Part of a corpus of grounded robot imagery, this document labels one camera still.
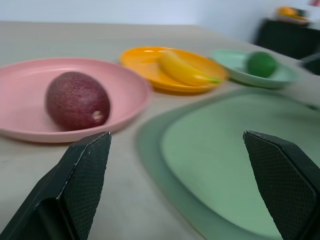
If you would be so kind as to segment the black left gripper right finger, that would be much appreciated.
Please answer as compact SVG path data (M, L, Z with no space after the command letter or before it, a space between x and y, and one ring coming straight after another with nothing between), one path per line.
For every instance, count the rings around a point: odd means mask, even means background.
M258 191L284 240L320 238L320 168L293 142L246 130Z

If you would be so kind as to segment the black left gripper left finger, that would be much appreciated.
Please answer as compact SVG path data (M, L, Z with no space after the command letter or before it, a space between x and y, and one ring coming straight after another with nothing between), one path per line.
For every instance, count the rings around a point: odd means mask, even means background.
M86 240L103 190L109 132L71 144L33 187L0 234L2 240Z

